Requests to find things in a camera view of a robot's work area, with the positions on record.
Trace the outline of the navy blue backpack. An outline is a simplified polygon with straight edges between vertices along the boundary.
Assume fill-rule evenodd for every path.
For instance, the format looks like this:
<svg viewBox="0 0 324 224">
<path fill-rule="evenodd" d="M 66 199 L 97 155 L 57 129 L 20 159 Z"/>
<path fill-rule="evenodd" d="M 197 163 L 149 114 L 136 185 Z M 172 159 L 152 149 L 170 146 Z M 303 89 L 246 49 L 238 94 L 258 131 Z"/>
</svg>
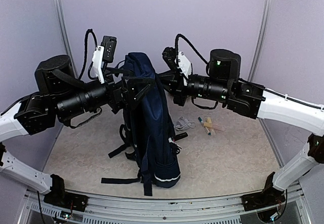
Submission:
<svg viewBox="0 0 324 224">
<path fill-rule="evenodd" d="M 127 159 L 137 163 L 137 177 L 102 178 L 101 183 L 141 182 L 144 195 L 152 196 L 153 185 L 168 189 L 180 180 L 177 155 L 181 148 L 175 143 L 175 129 L 165 91 L 149 57 L 142 52 L 131 52 L 125 56 L 121 70 L 125 76 L 153 78 L 155 86 L 135 108 L 127 105 L 123 109 L 124 123 L 119 128 L 119 134 L 124 144 L 109 153 L 112 158 L 126 148 L 133 147 L 133 152 L 125 155 Z"/>
</svg>

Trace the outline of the white charger with cable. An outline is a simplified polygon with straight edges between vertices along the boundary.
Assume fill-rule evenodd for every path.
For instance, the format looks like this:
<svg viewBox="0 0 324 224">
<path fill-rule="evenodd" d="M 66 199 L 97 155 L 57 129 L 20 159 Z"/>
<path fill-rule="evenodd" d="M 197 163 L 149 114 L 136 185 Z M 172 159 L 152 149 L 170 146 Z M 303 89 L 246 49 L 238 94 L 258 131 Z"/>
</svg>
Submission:
<svg viewBox="0 0 324 224">
<path fill-rule="evenodd" d="M 196 122 L 188 120 L 187 118 L 180 117 L 175 123 L 174 128 L 176 131 L 184 131 L 196 127 Z"/>
</svg>

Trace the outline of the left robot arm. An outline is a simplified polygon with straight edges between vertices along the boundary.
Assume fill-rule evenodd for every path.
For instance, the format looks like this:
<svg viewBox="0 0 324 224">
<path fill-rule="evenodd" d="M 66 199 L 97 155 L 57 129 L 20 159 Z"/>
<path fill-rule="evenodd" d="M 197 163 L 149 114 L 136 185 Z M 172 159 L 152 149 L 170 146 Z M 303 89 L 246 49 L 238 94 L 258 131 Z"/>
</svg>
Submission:
<svg viewBox="0 0 324 224">
<path fill-rule="evenodd" d="M 109 105 L 114 113 L 125 107 L 134 109 L 155 85 L 154 79 L 135 77 L 124 69 L 120 71 L 121 81 L 116 83 L 112 77 L 115 72 L 111 68 L 103 80 L 85 83 L 73 75 L 69 56 L 42 61 L 35 71 L 38 91 L 18 99 L 1 113 L 1 141 L 43 132 L 54 127 L 56 121 L 70 127 L 71 120 L 84 113 L 95 119 L 104 105 Z M 24 164 L 4 145 L 1 173 L 43 194 L 45 202 L 52 205 L 69 208 L 84 205 L 88 199 L 69 193 L 63 178 Z"/>
</svg>

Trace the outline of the pink highlighter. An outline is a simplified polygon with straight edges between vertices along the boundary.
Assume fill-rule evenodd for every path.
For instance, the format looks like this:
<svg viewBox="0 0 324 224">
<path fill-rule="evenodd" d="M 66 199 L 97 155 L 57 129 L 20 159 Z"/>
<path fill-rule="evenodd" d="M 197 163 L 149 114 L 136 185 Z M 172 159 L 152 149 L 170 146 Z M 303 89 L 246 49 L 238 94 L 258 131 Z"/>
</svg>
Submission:
<svg viewBox="0 0 324 224">
<path fill-rule="evenodd" d="M 218 130 L 218 131 L 225 131 L 225 128 L 222 126 L 217 126 L 217 125 L 213 125 L 213 129 Z"/>
</svg>

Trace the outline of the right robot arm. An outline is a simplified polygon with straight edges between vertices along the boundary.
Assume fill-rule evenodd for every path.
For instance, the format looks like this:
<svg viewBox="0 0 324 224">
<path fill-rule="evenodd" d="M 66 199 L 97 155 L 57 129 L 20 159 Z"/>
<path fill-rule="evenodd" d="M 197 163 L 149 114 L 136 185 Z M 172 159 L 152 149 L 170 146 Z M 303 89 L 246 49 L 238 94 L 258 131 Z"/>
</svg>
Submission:
<svg viewBox="0 0 324 224">
<path fill-rule="evenodd" d="M 298 100 L 241 79 L 241 57 L 229 50 L 214 49 L 210 52 L 206 76 L 194 74 L 191 62 L 175 48 L 165 48 L 162 57 L 169 70 L 159 77 L 175 104 L 183 106 L 188 97 L 208 99 L 241 116 L 275 120 L 310 132 L 300 152 L 266 178 L 262 191 L 242 196 L 245 211 L 284 202 L 286 189 L 323 163 L 322 105 Z"/>
</svg>

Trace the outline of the green capped white marker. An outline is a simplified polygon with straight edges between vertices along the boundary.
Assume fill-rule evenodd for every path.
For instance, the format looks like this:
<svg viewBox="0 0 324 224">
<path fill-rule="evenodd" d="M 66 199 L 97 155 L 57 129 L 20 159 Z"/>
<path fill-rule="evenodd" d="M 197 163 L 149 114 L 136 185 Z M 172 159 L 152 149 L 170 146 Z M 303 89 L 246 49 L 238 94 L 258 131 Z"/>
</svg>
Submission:
<svg viewBox="0 0 324 224">
<path fill-rule="evenodd" d="M 205 132 L 207 133 L 207 135 L 211 135 L 210 130 L 204 125 L 204 121 L 202 120 L 202 118 L 198 117 L 198 120 L 199 120 L 200 124 L 202 125 L 203 129 L 205 130 Z"/>
</svg>

